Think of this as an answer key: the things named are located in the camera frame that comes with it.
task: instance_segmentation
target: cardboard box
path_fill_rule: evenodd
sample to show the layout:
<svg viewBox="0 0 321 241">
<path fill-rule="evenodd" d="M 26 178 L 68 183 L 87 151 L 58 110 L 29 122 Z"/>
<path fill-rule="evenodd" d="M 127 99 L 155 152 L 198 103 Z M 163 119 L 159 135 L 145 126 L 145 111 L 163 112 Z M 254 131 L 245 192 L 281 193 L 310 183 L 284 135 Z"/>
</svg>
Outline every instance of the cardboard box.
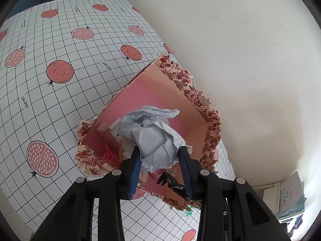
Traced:
<svg viewBox="0 0 321 241">
<path fill-rule="evenodd" d="M 108 145 L 115 157 L 113 163 L 118 164 L 119 141 L 106 129 L 117 118 L 123 118 L 130 111 L 141 108 L 143 105 L 151 105 L 158 108 L 178 109 L 178 116 L 169 119 L 170 126 L 175 129 L 185 140 L 187 145 L 193 147 L 191 158 L 200 160 L 208 124 L 196 110 L 195 106 L 187 99 L 183 91 L 171 81 L 156 65 L 157 60 L 147 66 L 138 76 L 124 87 L 110 103 L 99 113 L 97 120 L 82 139 L 82 144 L 90 147 L 97 155 L 103 157 L 105 153 L 104 143 Z M 179 183 L 184 183 L 179 164 L 173 166 L 177 173 L 175 178 Z M 184 202 L 167 185 L 156 185 L 157 178 L 148 175 L 147 182 L 142 185 L 149 191 L 159 195 Z"/>
</svg>

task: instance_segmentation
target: wall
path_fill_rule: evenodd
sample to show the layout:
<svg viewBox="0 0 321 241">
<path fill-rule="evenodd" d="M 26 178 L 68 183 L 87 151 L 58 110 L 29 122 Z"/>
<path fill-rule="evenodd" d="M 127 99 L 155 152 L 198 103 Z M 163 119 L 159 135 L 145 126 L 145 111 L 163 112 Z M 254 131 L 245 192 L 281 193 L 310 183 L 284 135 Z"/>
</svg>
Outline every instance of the wall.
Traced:
<svg viewBox="0 0 321 241">
<path fill-rule="evenodd" d="M 129 0 L 222 113 L 237 176 L 252 185 L 299 168 L 320 211 L 321 30 L 301 0 Z"/>
</svg>

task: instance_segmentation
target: open box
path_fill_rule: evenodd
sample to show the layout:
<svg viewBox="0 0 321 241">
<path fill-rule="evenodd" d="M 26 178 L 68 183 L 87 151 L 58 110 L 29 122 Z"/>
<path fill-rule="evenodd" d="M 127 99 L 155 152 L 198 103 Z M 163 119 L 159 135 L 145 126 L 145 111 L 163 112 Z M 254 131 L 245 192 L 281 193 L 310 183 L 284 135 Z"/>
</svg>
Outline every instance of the open box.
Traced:
<svg viewBox="0 0 321 241">
<path fill-rule="evenodd" d="M 180 83 L 173 78 L 173 73 L 176 74 L 176 77 L 182 77 Z M 104 169 L 110 171 L 118 168 L 121 162 L 121 159 L 119 159 L 122 149 L 121 142 L 115 137 L 115 133 L 113 134 L 108 130 L 108 126 L 118 118 L 123 118 L 130 111 L 139 109 L 143 105 L 180 110 L 176 117 L 169 119 L 169 126 L 185 139 L 187 145 L 193 147 L 191 158 L 201 161 L 202 167 L 209 168 L 212 166 L 210 169 L 212 170 L 218 159 L 215 147 L 219 141 L 219 113 L 208 107 L 210 101 L 202 96 L 202 91 L 198 91 L 194 86 L 191 87 L 190 78 L 190 74 L 186 70 L 181 69 L 177 63 L 171 62 L 168 55 L 162 54 L 114 96 L 93 123 L 82 121 L 82 127 L 77 130 L 82 135 L 80 150 L 77 155 L 83 153 L 84 146 L 86 146 L 87 149 L 92 150 L 90 154 L 94 154 L 98 160 L 97 164 L 101 164 L 100 167 L 91 167 L 85 172 L 88 172 L 91 176 L 100 176 L 106 173 Z M 197 99 L 193 97 L 191 100 L 188 97 L 190 92 L 184 90 L 186 86 L 196 92 Z M 205 104 L 198 104 L 198 102 L 201 102 L 199 98 L 205 99 Z M 216 138 L 213 137 L 213 131 L 216 132 L 215 135 L 218 135 Z M 176 163 L 173 168 L 176 169 L 175 178 L 183 184 L 179 163 Z M 163 170 L 160 169 L 155 171 L 159 175 L 162 172 Z M 157 185 L 156 182 L 157 178 L 148 174 L 147 181 L 141 185 L 141 188 L 169 200 L 185 202 L 167 185 Z"/>
</svg>

